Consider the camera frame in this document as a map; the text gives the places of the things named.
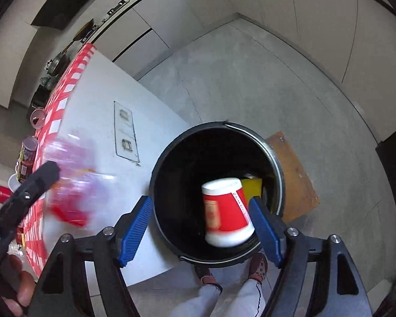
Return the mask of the left hand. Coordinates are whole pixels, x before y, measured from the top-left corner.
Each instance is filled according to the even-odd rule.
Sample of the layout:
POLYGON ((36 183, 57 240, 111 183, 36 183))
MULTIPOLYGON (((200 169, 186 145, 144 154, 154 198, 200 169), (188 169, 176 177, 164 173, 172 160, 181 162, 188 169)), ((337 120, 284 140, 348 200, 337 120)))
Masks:
POLYGON ((16 255, 7 255, 0 273, 6 289, 6 294, 2 297, 6 306, 13 316, 26 316, 36 286, 33 276, 23 269, 23 264, 16 255))

